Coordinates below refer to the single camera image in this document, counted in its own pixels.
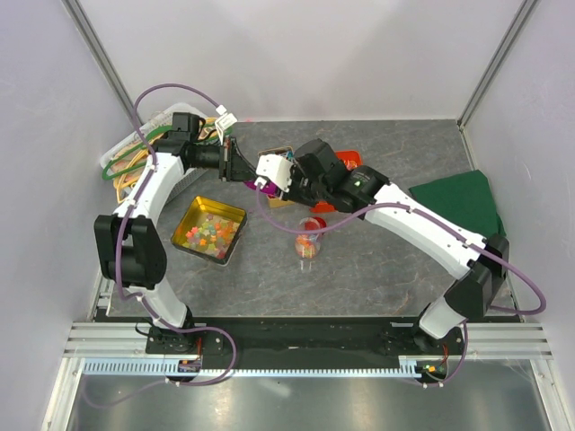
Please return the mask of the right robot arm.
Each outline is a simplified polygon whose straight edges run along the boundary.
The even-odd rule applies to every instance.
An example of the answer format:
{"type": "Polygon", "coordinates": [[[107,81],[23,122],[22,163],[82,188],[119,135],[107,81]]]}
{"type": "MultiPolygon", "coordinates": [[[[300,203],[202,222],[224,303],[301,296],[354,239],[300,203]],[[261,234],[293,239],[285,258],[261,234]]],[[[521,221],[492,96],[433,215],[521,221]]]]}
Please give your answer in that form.
{"type": "Polygon", "coordinates": [[[507,276],[509,242],[484,237],[447,221],[416,202],[384,174],[366,165],[348,169],[331,146],[314,139],[295,151],[287,198],[308,206],[324,201],[403,238],[438,262],[454,283],[421,312],[411,342],[432,353],[465,320],[488,311],[507,276]]]}

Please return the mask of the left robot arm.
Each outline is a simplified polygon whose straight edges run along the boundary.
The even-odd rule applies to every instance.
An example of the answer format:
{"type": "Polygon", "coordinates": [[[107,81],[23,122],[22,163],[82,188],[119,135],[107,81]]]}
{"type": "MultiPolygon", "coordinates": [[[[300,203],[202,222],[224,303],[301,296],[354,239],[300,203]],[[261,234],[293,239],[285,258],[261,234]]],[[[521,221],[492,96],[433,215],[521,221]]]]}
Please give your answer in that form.
{"type": "Polygon", "coordinates": [[[190,308],[174,293],[165,274],[167,255],[156,225],[175,185],[192,168],[214,169],[220,180],[245,182],[255,168],[234,136],[220,133],[216,142],[200,139],[206,121],[176,112],[172,126],[147,142],[145,169],[127,199],[111,215],[99,215],[94,234],[101,273],[115,282],[121,300],[139,302],[154,325],[168,329],[166,343],[178,353],[197,343],[190,308]]]}

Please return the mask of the gold square tin star candies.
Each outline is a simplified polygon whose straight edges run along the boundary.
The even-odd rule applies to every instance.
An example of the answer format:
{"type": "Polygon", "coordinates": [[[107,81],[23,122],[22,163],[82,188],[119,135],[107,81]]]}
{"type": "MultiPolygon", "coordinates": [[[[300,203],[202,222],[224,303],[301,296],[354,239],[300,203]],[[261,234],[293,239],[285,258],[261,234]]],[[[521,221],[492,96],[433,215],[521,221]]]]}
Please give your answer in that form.
{"type": "Polygon", "coordinates": [[[196,196],[174,230],[171,243],[180,251],[225,266],[246,223],[244,209],[196,196]]]}

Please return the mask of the clear plastic jar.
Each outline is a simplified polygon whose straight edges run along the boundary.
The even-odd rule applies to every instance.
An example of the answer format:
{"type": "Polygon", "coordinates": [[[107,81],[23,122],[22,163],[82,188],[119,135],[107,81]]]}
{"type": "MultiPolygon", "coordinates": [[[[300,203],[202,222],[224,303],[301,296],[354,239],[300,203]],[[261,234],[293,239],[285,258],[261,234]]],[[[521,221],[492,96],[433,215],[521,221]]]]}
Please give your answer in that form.
{"type": "Polygon", "coordinates": [[[311,270],[312,262],[321,249],[323,238],[321,234],[308,233],[306,222],[309,218],[310,217],[306,217],[300,220],[297,230],[305,231],[305,233],[299,233],[295,239],[295,250],[297,256],[300,258],[300,269],[302,272],[309,272],[311,270]]]}

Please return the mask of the gold tin lollipops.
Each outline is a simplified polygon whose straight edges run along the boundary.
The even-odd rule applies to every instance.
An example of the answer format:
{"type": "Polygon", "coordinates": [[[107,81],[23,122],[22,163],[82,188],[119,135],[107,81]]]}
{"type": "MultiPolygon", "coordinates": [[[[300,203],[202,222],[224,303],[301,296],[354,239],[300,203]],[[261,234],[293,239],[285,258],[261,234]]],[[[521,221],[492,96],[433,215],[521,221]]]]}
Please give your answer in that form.
{"type": "MultiPolygon", "coordinates": [[[[259,158],[265,154],[278,154],[278,155],[281,155],[281,156],[289,159],[289,161],[291,161],[291,162],[293,162],[293,159],[294,159],[293,149],[290,146],[283,146],[283,147],[279,147],[279,148],[275,148],[275,149],[264,150],[264,151],[259,153],[259,158]]],[[[287,205],[292,204],[291,201],[284,201],[280,198],[281,192],[282,191],[280,189],[278,189],[277,195],[274,198],[268,197],[267,195],[265,195],[263,193],[267,197],[267,202],[268,202],[268,205],[271,209],[285,207],[287,205]]]]}

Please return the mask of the red jar lid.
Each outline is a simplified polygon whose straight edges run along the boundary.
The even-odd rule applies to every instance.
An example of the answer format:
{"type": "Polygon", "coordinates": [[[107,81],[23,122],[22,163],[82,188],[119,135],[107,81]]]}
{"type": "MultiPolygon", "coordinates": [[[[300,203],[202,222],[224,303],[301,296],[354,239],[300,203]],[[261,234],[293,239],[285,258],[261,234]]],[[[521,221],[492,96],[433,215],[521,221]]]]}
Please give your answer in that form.
{"type": "Polygon", "coordinates": [[[306,229],[314,231],[315,234],[323,234],[323,230],[327,227],[325,220],[319,216],[312,216],[306,222],[306,229]]]}

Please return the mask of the purple plastic scoop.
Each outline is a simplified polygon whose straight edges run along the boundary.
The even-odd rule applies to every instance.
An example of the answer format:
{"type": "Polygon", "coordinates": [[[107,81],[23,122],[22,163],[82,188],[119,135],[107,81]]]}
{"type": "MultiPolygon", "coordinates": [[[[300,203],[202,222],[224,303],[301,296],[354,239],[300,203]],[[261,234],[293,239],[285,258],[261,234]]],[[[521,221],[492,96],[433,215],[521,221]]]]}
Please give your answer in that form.
{"type": "Polygon", "coordinates": [[[263,185],[258,185],[255,180],[248,180],[243,183],[246,187],[252,190],[259,190],[268,197],[274,198],[277,195],[277,186],[273,182],[265,182],[263,185]]]}

